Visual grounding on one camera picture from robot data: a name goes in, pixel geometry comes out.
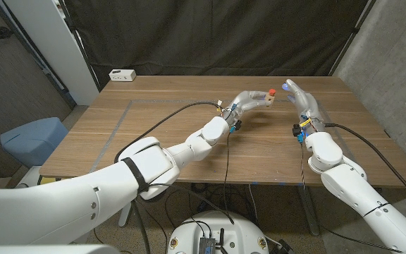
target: power strip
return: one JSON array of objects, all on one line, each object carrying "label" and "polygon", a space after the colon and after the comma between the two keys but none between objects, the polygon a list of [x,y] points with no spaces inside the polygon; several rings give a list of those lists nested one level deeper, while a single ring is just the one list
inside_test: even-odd
[{"label": "power strip", "polygon": [[134,70],[113,69],[109,77],[112,81],[133,81],[135,79]]}]

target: table surface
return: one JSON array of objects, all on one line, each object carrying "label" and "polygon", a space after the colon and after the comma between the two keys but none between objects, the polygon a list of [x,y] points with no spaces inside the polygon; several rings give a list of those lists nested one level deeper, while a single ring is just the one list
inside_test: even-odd
[{"label": "table surface", "polygon": [[[406,154],[389,138],[374,117],[340,78],[335,77],[233,77],[233,76],[138,76],[133,82],[110,81],[92,106],[81,116],[62,143],[40,169],[54,178],[82,176],[113,163],[117,152],[158,121],[196,101],[222,100],[228,104],[243,90],[277,90],[270,107],[242,116],[242,128],[230,135],[227,183],[299,185],[301,149],[292,135],[298,122],[296,109],[281,89],[287,78],[314,95],[326,123],[339,123],[370,140],[406,179]],[[162,147],[185,141],[217,115],[211,105],[190,107],[170,118],[149,135]],[[326,129],[344,155],[360,164],[376,187],[402,187],[379,156],[361,140],[341,129]],[[305,184],[320,186],[320,175],[307,165]],[[178,181],[223,183],[226,172],[226,137],[219,140],[201,162],[184,168]]]}]

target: blue chair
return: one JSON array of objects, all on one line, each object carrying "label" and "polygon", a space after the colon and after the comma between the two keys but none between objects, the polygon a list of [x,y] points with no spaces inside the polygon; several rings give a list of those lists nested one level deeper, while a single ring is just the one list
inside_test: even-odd
[{"label": "blue chair", "polygon": [[3,149],[27,168],[41,166],[67,135],[57,117],[40,119],[2,133]]}]

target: black backdrop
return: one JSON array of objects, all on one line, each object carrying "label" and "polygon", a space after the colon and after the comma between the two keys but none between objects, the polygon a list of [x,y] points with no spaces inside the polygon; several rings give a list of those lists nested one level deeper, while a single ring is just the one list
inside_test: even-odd
[{"label": "black backdrop", "polygon": [[138,75],[327,75],[367,0],[66,1],[101,86]]}]

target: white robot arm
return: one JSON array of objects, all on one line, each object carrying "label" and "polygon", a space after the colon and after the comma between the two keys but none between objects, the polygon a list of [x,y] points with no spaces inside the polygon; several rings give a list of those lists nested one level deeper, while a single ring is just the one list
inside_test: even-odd
[{"label": "white robot arm", "polygon": [[0,189],[0,246],[68,244],[117,213],[137,195],[150,199],[172,184],[191,161],[204,159],[240,115],[272,104],[266,92],[241,92],[183,144],[164,149],[148,137],[127,147],[119,162],[91,174],[21,189]]},{"label": "white robot arm", "polygon": [[387,247],[406,252],[406,217],[369,185],[363,168],[344,156],[331,135],[324,132],[312,95],[289,79],[283,89],[295,95],[288,98],[300,118],[299,141],[306,137],[305,146],[313,152],[308,159],[312,171],[321,174],[327,190],[357,211]]}]

